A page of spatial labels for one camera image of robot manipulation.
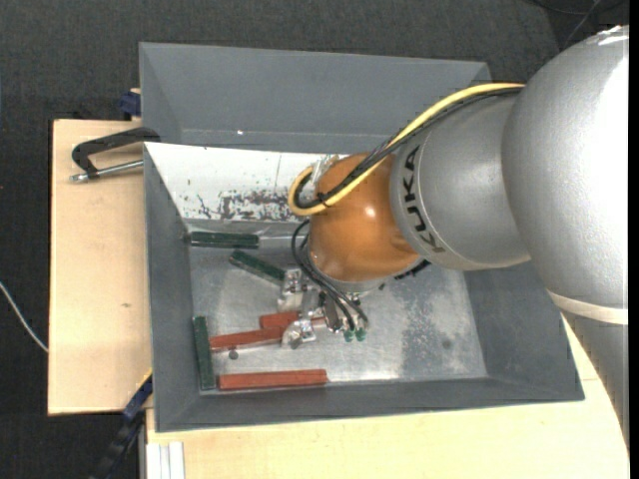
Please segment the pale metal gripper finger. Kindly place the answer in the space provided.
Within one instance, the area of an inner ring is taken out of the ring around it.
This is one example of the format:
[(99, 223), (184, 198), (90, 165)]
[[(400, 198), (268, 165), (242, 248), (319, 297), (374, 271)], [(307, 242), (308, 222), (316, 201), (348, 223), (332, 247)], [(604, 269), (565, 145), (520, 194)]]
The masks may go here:
[(315, 342), (317, 335), (310, 319), (298, 319), (290, 323), (282, 336), (282, 347), (295, 350), (301, 346)]
[(287, 269), (281, 283), (278, 308), (299, 308), (304, 299), (305, 276), (299, 268)]

